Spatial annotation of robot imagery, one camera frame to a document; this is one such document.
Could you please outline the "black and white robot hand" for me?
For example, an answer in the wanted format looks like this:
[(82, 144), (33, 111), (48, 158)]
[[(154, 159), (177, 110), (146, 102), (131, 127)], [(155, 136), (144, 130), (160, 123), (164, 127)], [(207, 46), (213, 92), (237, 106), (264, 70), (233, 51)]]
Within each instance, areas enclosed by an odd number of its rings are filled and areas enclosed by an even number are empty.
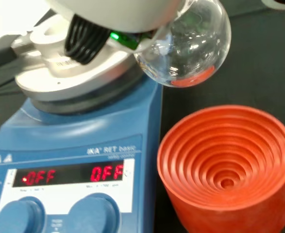
[(49, 0), (49, 7), (69, 21), (65, 55), (89, 64), (105, 44), (135, 54), (169, 32), (190, 0)]

